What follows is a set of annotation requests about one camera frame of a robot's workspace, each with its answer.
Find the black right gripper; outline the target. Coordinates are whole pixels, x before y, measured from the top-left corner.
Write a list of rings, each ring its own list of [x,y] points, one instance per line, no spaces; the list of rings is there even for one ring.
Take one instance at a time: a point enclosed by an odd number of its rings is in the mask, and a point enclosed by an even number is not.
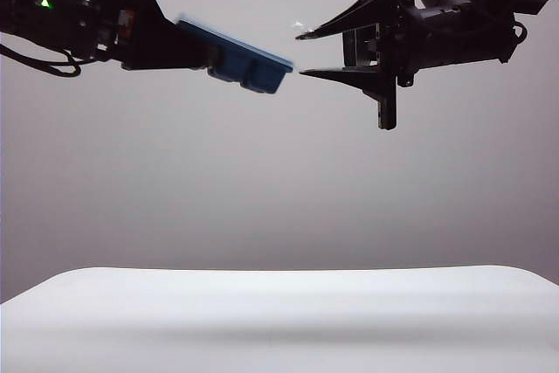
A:
[[[413,84],[425,68],[508,59],[513,52],[512,20],[498,21],[475,10],[470,0],[357,0],[348,9],[297,40],[375,25],[375,66],[308,69],[300,74],[362,90],[378,102],[378,124],[397,125],[397,88]]]

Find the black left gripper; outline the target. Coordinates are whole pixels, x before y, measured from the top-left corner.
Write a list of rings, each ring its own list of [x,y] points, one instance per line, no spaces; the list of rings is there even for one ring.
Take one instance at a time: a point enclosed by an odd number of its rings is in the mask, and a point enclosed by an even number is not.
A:
[[[168,20],[156,0],[81,0],[81,60],[116,60],[124,69],[201,69],[221,66],[219,46],[183,31]]]

